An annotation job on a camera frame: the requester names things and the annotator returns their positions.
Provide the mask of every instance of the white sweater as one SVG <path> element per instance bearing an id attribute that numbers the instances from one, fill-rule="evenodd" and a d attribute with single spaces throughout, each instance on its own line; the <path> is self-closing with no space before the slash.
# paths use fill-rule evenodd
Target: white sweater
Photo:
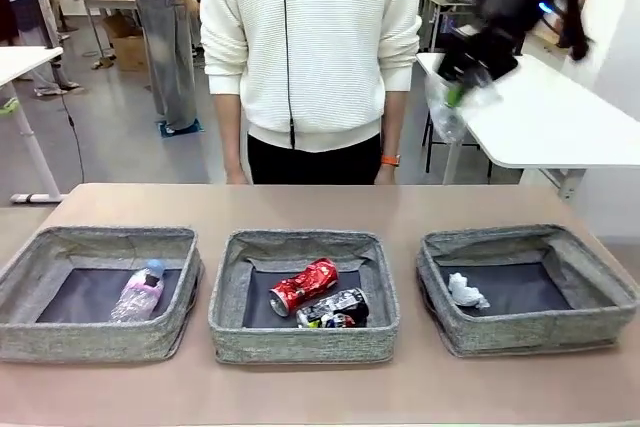
<path id="1" fill-rule="evenodd" d="M 286 0 L 296 148 L 380 132 L 385 91 L 408 91 L 418 0 Z M 290 147 L 284 0 L 202 0 L 212 94 L 239 94 L 250 135 Z"/>

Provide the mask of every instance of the crushed can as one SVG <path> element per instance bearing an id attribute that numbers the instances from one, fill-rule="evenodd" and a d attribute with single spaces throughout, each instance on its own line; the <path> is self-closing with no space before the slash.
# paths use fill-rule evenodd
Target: crushed can
<path id="1" fill-rule="evenodd" d="M 347 289 L 321 299 L 296 313 L 298 327 L 311 329 L 366 327 L 367 297 L 361 289 Z"/>
<path id="2" fill-rule="evenodd" d="M 269 303 L 276 314 L 287 317 L 304 302 L 329 290 L 338 281 L 338 269 L 327 259 L 309 264 L 295 277 L 278 282 L 270 291 Z"/>

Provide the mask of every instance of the gray fabric bin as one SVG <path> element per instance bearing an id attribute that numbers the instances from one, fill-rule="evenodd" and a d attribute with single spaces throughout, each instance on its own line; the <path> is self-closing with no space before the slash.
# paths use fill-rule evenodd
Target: gray fabric bin
<path id="1" fill-rule="evenodd" d="M 163 262 L 152 317 L 111 323 L 134 271 Z M 0 360 L 138 362 L 173 355 L 195 302 L 201 261 L 183 228 L 53 227 L 0 272 Z"/>
<path id="2" fill-rule="evenodd" d="M 491 307 L 458 307 L 460 272 Z M 638 288 L 582 241 L 552 225 L 442 232 L 422 240 L 418 285 L 455 355 L 586 350 L 615 344 L 635 315 Z"/>
<path id="3" fill-rule="evenodd" d="M 255 327 L 252 322 L 265 321 L 247 314 L 256 301 L 252 297 L 268 295 L 277 283 L 272 280 L 292 277 L 322 257 L 330 258 L 338 268 L 335 290 L 360 286 L 365 292 L 370 308 L 367 327 L 299 329 L 295 320 L 279 319 L 268 302 L 262 303 L 261 313 L 271 321 L 260 325 L 270 327 Z M 261 280 L 272 274 L 268 282 Z M 225 363 L 382 362 L 393 356 L 399 321 L 382 245 L 375 236 L 362 232 L 236 232 L 227 242 L 209 307 L 216 358 Z"/>

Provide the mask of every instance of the blue bottle cap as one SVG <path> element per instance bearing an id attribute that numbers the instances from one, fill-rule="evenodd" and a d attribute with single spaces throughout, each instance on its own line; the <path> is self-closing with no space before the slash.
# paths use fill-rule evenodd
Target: blue bottle cap
<path id="1" fill-rule="evenodd" d="M 147 269 L 153 272 L 153 274 L 159 279 L 162 278 L 162 275 L 164 274 L 164 264 L 158 259 L 151 259 L 148 261 Z"/>

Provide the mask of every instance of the hand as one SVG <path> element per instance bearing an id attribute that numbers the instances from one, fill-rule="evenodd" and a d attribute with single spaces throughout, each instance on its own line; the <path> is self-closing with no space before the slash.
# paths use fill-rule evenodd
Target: hand
<path id="1" fill-rule="evenodd" d="M 242 168 L 227 171 L 227 185 L 248 185 L 247 176 L 244 175 Z"/>
<path id="2" fill-rule="evenodd" d="M 373 183 L 375 185 L 396 185 L 396 168 L 393 165 L 382 164 Z"/>
<path id="3" fill-rule="evenodd" d="M 191 14 L 198 15 L 200 13 L 200 4 L 197 0 L 186 0 L 185 5 Z"/>

